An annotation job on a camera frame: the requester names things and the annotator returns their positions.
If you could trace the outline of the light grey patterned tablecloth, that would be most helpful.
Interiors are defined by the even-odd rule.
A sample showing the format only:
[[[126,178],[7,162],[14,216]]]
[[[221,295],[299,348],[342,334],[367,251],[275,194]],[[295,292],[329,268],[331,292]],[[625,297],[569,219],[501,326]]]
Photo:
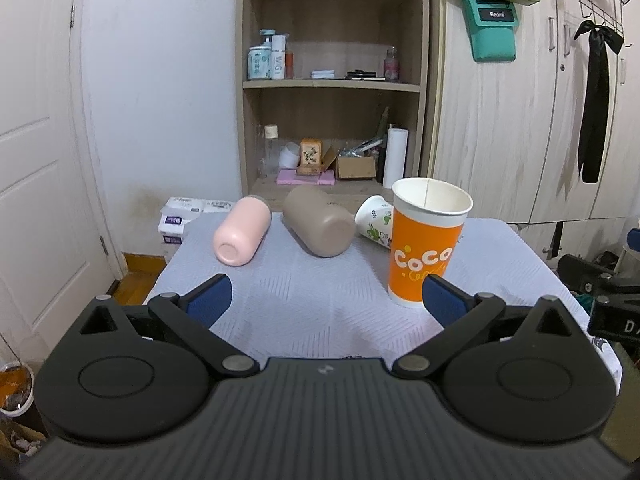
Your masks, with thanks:
[[[151,294],[183,295],[217,273],[227,274],[232,303],[212,330],[259,363],[272,356],[393,363],[442,329],[424,307],[390,300],[390,253],[366,238],[356,237],[341,255],[318,258],[275,214],[253,260],[224,266],[213,251],[222,220],[223,214],[203,214],[188,224]],[[585,310],[551,269],[500,220],[465,222],[446,279],[470,295],[492,292],[517,306],[553,295],[580,326],[588,323]]]

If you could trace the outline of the black ribbon bow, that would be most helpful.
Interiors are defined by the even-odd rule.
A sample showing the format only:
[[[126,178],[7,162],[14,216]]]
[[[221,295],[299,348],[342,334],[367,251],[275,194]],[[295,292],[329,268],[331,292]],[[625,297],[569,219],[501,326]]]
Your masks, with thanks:
[[[597,183],[604,155],[608,131],[611,78],[608,51],[619,54],[624,37],[605,25],[585,20],[579,25],[574,38],[589,36],[587,85],[579,130],[578,172],[585,183]]]

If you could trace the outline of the orange floral small box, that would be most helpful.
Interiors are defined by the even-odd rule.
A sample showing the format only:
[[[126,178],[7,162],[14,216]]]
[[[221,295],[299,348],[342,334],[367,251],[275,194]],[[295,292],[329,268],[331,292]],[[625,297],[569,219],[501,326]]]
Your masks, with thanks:
[[[304,177],[318,176],[322,170],[322,141],[303,139],[300,141],[299,164],[296,174]]]

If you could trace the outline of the teal phone pouch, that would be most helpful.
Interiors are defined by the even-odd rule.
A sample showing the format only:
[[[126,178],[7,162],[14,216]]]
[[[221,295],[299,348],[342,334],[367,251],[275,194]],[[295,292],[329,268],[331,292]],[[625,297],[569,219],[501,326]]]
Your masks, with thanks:
[[[472,58],[477,63],[513,62],[518,14],[506,0],[462,0]]]

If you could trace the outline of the white door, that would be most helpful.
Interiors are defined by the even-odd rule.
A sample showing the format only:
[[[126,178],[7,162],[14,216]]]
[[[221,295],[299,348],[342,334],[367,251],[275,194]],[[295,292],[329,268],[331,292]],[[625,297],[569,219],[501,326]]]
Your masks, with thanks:
[[[115,275],[74,123],[74,0],[1,0],[1,355],[41,362]]]

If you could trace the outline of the white tube bottle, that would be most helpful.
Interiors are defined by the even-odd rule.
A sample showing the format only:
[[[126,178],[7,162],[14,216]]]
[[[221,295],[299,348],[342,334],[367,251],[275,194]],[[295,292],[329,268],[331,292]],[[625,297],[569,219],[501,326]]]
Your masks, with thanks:
[[[285,78],[286,36],[273,35],[271,39],[271,79]]]

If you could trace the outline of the wooden open shelf unit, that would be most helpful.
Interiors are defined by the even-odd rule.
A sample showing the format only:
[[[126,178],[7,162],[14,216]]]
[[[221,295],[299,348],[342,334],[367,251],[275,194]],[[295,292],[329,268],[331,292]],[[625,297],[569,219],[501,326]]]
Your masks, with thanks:
[[[280,209],[288,187],[262,177],[262,128],[280,139],[319,139],[326,150],[378,133],[381,118],[409,131],[405,175],[424,174],[430,0],[236,0],[236,104],[245,194]],[[247,52],[260,31],[288,37],[293,76],[248,80]],[[384,78],[395,47],[399,81]]]

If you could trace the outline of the pink plastic cup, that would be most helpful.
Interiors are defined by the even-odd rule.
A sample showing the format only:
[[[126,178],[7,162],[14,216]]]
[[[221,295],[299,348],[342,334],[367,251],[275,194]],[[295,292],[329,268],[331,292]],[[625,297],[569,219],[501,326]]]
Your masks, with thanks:
[[[217,259],[226,266],[249,263],[270,228],[271,218],[271,210],[261,197],[241,198],[214,233]]]

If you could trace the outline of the light wood wardrobe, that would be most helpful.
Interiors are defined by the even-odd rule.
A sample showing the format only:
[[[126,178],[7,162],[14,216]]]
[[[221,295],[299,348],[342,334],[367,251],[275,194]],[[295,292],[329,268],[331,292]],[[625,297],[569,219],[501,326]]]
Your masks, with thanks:
[[[516,55],[477,62],[463,0],[432,0],[428,172],[469,192],[472,216],[499,219],[546,260],[615,250],[639,212],[639,7],[539,0],[516,10]],[[584,21],[616,29],[600,174],[578,169],[588,77]]]

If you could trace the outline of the pink flat box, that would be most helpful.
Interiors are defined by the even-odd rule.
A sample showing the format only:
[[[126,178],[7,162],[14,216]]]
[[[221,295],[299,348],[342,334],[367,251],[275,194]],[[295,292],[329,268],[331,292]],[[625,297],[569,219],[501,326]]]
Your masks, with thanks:
[[[333,186],[335,184],[334,170],[329,169],[314,176],[303,176],[295,169],[281,169],[276,177],[277,185],[324,185]]]

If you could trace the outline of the orange paper cup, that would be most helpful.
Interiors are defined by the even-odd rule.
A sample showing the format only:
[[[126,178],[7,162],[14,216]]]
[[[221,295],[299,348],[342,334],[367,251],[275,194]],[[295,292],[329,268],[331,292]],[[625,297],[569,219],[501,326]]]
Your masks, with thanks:
[[[400,179],[392,191],[387,291],[395,304],[420,307],[423,282],[445,273],[473,200],[462,188],[431,178]]]

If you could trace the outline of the beige plastic cup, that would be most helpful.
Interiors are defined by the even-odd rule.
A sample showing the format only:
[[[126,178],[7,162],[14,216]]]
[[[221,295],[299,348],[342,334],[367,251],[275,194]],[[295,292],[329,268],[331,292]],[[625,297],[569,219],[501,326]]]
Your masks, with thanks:
[[[346,252],[356,234],[354,216],[318,186],[293,188],[283,202],[282,216],[308,252],[320,258]]]

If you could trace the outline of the light blue jar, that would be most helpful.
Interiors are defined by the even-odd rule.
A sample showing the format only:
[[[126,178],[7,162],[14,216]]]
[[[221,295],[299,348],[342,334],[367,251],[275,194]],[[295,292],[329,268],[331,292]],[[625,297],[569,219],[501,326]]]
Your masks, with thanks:
[[[271,48],[250,47],[247,52],[247,79],[269,80],[271,78]]]

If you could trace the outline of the small cardboard box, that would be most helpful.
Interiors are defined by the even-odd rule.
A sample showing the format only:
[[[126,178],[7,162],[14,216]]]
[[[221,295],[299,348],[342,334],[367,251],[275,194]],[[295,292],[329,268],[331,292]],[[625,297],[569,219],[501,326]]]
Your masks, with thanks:
[[[371,180],[376,176],[376,160],[371,156],[343,156],[335,148],[329,148],[323,155],[321,169],[332,169],[337,180]]]

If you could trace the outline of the pink small bottle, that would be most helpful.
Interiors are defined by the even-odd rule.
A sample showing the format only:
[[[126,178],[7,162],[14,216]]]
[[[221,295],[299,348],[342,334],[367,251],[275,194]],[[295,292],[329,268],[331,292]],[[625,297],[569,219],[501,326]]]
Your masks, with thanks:
[[[399,81],[399,60],[395,47],[389,47],[384,60],[384,78],[388,82]]]

